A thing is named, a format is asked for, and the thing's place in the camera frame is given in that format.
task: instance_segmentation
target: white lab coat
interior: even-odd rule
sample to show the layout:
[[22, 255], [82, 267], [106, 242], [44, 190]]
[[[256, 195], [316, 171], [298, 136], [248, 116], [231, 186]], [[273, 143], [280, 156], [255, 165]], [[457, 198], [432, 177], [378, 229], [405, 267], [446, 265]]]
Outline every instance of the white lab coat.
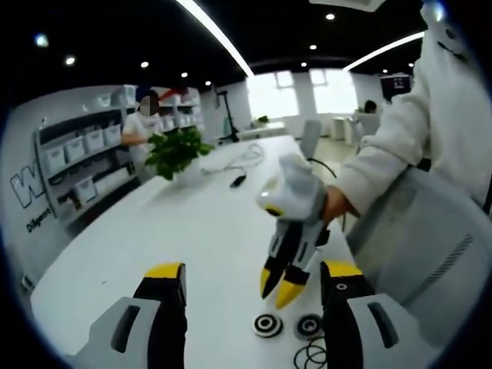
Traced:
[[394, 98], [374, 136], [344, 163], [334, 185], [363, 214], [430, 139], [431, 172], [483, 205], [492, 175], [492, 107], [475, 68], [441, 48], [426, 32], [412, 91]]
[[[140, 135], [145, 138], [150, 138], [153, 134], [159, 134], [163, 131], [164, 125], [159, 114], [146, 117], [139, 111], [129, 114], [123, 125], [124, 134]], [[142, 183], [145, 183], [155, 176], [155, 170], [152, 167], [145, 165], [145, 160], [147, 160], [151, 149], [152, 145], [150, 144], [130, 147], [130, 154], [135, 166], [135, 172]]]

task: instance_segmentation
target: window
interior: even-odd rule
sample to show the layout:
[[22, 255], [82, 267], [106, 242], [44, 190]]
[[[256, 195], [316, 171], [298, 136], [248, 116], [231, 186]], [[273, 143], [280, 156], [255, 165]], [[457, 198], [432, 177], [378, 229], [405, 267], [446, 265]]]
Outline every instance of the window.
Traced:
[[255, 75], [246, 81], [253, 118], [267, 115], [270, 119], [299, 114], [294, 80], [289, 71]]
[[311, 69], [314, 103], [318, 114], [348, 114], [357, 109], [354, 80], [341, 69]]

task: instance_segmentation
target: person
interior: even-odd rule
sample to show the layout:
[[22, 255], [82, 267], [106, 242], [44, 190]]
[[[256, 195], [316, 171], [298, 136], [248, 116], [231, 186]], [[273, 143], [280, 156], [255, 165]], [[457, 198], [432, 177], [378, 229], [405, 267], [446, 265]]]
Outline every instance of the person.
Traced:
[[366, 114], [376, 114], [377, 105], [372, 100], [367, 100], [364, 105], [364, 113]]
[[415, 82], [394, 97], [377, 133], [366, 136], [357, 156], [344, 163], [327, 187], [324, 220], [360, 216], [430, 142], [430, 172], [464, 189], [489, 214], [492, 203], [492, 107], [479, 68], [437, 1], [421, 9], [428, 30]]
[[137, 89], [136, 100], [140, 102], [135, 113], [129, 114], [123, 125], [121, 144], [130, 148], [135, 172], [142, 183], [153, 177], [151, 168], [145, 166], [151, 146], [148, 139], [154, 133], [164, 131], [159, 116], [158, 94], [152, 89]]

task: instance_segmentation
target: green plant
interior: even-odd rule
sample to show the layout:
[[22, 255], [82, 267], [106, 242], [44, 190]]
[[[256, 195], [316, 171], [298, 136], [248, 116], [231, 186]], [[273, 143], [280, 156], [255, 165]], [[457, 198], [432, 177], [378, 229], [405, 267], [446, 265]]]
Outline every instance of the green plant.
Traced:
[[200, 155], [208, 155], [212, 145], [204, 144], [196, 127], [179, 128], [163, 135], [152, 135], [151, 149], [145, 165], [154, 166], [157, 175], [171, 181], [175, 174], [182, 172]]

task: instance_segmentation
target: white robotic hand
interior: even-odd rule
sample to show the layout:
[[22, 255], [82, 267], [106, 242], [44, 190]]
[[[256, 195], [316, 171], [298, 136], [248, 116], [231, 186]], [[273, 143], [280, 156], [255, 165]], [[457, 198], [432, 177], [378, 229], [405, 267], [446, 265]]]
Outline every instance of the white robotic hand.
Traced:
[[280, 159], [282, 173], [261, 189], [257, 203], [277, 218], [277, 226], [261, 272], [261, 296], [266, 298], [281, 280], [276, 306], [293, 301], [308, 282], [308, 264], [317, 246], [326, 244], [322, 220], [327, 192], [307, 161], [296, 154]]
[[257, 203], [279, 221], [317, 222], [326, 204], [326, 189], [311, 165], [291, 153], [280, 158], [282, 173], [261, 189]]

